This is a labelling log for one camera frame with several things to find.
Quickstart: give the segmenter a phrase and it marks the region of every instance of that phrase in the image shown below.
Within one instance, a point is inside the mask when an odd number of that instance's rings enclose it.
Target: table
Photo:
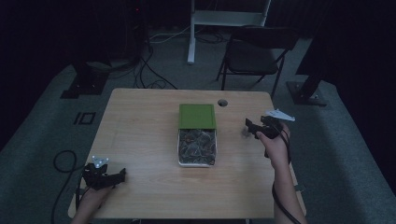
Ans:
[[[195,25],[220,25],[220,26],[242,26],[260,25],[264,26],[271,0],[265,0],[262,12],[236,12],[236,11],[213,11],[195,10],[195,0],[191,0],[191,30],[190,45],[187,63],[195,61]]]
[[[228,104],[220,106],[219,100]],[[218,155],[213,167],[179,166],[179,104],[215,106]],[[87,161],[92,155],[109,158],[107,172],[126,168],[126,182],[112,190],[95,217],[273,217],[274,170],[262,143],[244,132],[245,118],[260,123],[270,109],[266,92],[115,89]],[[299,192],[298,198],[305,211]],[[70,217],[74,209],[73,201]]]

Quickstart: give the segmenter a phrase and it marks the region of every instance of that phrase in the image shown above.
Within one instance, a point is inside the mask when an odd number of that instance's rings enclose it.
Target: green lid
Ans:
[[[213,105],[180,105],[179,129],[216,129]]]

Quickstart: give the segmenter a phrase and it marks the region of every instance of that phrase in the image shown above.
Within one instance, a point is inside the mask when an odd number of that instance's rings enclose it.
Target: chair leg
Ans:
[[[219,69],[219,72],[218,72],[218,77],[216,77],[216,81],[219,81],[219,77],[221,75],[221,70],[222,70],[223,66],[224,66],[224,59],[221,62],[221,66],[220,66],[220,69]]]
[[[227,76],[227,65],[224,64],[223,67],[223,80],[221,81],[221,90],[224,91],[224,86],[225,86],[225,77]]]
[[[265,76],[260,77],[259,80],[257,80],[257,83],[261,82],[264,77]]]
[[[274,87],[273,87],[273,90],[272,90],[272,92],[271,92],[271,99],[274,99],[274,95],[275,95],[275,91],[276,91],[277,82],[279,81],[280,73],[282,72],[282,68],[283,68],[283,62],[285,62],[285,57],[283,57],[283,58],[282,58],[282,61],[280,61],[280,66],[279,66],[279,69],[277,70],[277,74],[276,74],[276,79],[275,79]]]

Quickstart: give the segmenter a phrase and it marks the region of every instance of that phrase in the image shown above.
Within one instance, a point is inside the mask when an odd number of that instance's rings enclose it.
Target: dark background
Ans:
[[[211,1],[196,1],[198,8]],[[190,1],[3,1],[0,6],[0,148],[18,130],[50,81],[72,62],[132,58],[145,28],[184,28]],[[256,11],[262,1],[219,1],[218,9]],[[147,23],[142,21],[145,9]],[[395,190],[396,7],[390,1],[277,0],[268,26],[314,38],[298,74],[338,90],[378,166]]]

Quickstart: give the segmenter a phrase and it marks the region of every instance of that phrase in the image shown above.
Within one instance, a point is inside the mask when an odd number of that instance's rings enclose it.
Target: finger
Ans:
[[[265,134],[263,134],[262,132],[256,132],[256,135],[259,137],[260,141],[262,141],[264,145],[266,145],[266,143],[271,140],[267,136],[265,136]]]

